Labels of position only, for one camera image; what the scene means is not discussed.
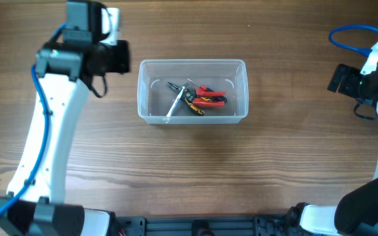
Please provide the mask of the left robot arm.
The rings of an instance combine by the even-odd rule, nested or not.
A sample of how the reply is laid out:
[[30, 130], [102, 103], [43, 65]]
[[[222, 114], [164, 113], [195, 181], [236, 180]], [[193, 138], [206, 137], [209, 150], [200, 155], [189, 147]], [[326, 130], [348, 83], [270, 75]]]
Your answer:
[[118, 235], [111, 211], [65, 203], [75, 129], [95, 77], [128, 73], [129, 44], [117, 38], [120, 11], [96, 1], [68, 1], [66, 21], [37, 52], [37, 91], [22, 158], [0, 197], [0, 228], [9, 235]]

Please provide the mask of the small silver wrench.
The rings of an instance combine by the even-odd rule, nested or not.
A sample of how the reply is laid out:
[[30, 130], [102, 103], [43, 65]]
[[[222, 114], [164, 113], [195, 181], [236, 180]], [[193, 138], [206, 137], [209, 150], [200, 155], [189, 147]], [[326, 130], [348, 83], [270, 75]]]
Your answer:
[[179, 87], [176, 84], [169, 82], [168, 87], [177, 92], [177, 97], [175, 98], [173, 105], [171, 106], [171, 108], [169, 109], [169, 111], [167, 113], [167, 117], [170, 117], [170, 116], [172, 116], [172, 114], [173, 114], [175, 108], [177, 107], [177, 104], [179, 103], [180, 99], [182, 98], [182, 95], [184, 93], [184, 89], [187, 89], [189, 87], [189, 84], [185, 83], [185, 84], [183, 84], [183, 86]]

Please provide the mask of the orange black needle-nose pliers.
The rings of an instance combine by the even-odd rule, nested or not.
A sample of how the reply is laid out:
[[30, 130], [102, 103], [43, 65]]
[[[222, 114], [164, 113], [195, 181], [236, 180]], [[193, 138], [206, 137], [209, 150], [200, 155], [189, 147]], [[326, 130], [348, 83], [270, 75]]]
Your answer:
[[198, 116], [204, 116], [205, 112], [199, 109], [198, 107], [196, 107], [196, 104], [199, 105], [200, 102], [210, 102], [210, 99], [206, 99], [206, 98], [202, 98], [198, 96], [196, 94], [196, 90], [194, 88], [191, 88], [189, 85], [188, 88], [184, 89], [184, 93], [180, 101], [184, 102], [184, 104], [193, 114], [198, 115]]

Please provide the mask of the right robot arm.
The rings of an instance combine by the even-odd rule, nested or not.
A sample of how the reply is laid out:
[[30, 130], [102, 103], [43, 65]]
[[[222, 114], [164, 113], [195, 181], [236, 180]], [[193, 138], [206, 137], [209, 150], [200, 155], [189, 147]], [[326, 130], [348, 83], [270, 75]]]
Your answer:
[[[378, 123], [378, 42], [362, 68], [339, 64], [327, 89], [370, 107]], [[378, 151], [371, 180], [347, 193], [332, 206], [299, 203], [285, 215], [284, 231], [296, 229], [304, 235], [378, 235]]]

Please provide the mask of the black red precision screwdriver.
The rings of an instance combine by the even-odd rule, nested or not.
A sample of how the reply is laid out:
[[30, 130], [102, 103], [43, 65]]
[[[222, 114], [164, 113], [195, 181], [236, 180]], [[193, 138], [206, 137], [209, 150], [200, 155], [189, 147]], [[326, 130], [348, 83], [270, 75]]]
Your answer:
[[189, 82], [192, 82], [193, 84], [197, 85], [198, 87], [196, 88], [196, 94], [202, 98], [210, 99], [212, 102], [224, 102], [227, 103], [227, 98], [224, 96], [226, 93], [225, 92], [216, 92], [212, 90], [211, 88], [204, 86], [204, 85], [199, 85], [195, 81], [188, 79]]

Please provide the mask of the red handled cutting pliers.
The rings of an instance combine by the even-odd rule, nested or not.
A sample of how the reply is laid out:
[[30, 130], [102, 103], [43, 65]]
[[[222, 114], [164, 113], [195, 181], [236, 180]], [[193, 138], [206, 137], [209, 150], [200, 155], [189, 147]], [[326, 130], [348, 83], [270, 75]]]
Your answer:
[[226, 104], [226, 100], [223, 99], [225, 94], [225, 92], [204, 90], [201, 87], [188, 87], [183, 90], [182, 99], [194, 106], [215, 108]]

